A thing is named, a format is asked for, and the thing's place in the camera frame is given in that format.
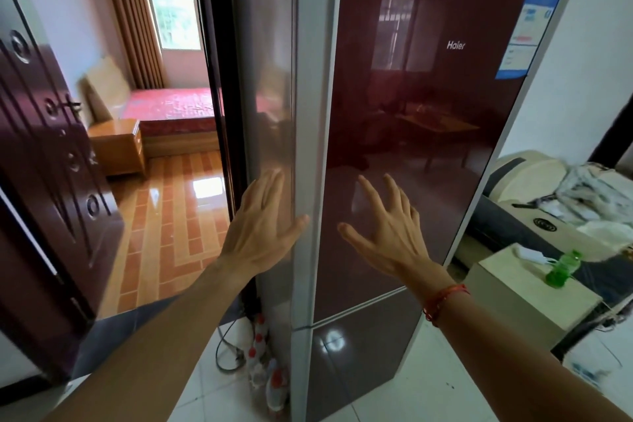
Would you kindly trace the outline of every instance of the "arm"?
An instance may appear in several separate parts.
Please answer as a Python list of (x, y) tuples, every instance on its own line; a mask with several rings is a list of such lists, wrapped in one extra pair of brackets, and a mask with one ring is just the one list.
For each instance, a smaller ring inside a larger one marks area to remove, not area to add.
[[(424, 305), (426, 299), (455, 282), (429, 255), (420, 216), (390, 176), (389, 208), (365, 179), (377, 230), (365, 238), (347, 224), (345, 240), (376, 269), (398, 277)], [(490, 316), (466, 293), (446, 299), (437, 325), (500, 421), (630, 422), (624, 412), (574, 376), (544, 350), (528, 345)]]
[(308, 224), (304, 216), (277, 234), (283, 184), (278, 171), (253, 182), (219, 258), (44, 422), (166, 421), (230, 303), (252, 277), (283, 258)]

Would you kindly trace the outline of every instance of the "red bottle cap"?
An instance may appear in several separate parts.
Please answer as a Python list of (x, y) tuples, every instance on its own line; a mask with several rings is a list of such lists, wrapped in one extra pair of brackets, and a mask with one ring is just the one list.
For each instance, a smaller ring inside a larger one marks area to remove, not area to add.
[(270, 377), (270, 385), (273, 388), (279, 388), (284, 384), (284, 376), (281, 374), (281, 369), (273, 370), (273, 375)]

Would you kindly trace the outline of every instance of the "wooden floor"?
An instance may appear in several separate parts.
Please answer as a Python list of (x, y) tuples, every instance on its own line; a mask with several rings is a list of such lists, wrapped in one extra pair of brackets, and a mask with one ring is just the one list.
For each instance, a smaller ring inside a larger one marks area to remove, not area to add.
[(219, 152), (149, 160), (147, 180), (110, 180), (125, 232), (99, 318), (171, 297), (220, 254), (228, 210)]

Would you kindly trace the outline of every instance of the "forearm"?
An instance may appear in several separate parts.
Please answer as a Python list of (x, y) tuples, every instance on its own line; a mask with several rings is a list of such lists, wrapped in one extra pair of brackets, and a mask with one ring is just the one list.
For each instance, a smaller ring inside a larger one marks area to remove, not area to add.
[[(421, 304), (453, 280), (421, 265), (404, 277)], [(463, 292), (451, 294), (437, 320), (451, 347), (500, 421), (628, 421), (549, 352), (530, 346)]]
[(236, 261), (216, 260), (45, 422), (166, 421), (213, 331), (250, 277)]

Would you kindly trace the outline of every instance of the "bracelet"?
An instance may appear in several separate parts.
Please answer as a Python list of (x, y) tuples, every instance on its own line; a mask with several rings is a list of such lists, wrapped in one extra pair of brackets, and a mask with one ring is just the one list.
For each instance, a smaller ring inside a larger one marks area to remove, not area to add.
[(442, 310), (442, 306), (444, 306), (444, 302), (449, 295), (455, 292), (470, 293), (464, 284), (455, 284), (440, 290), (433, 297), (429, 298), (426, 304), (424, 304), (422, 310), (427, 318), (427, 321), (437, 327), (437, 318)]

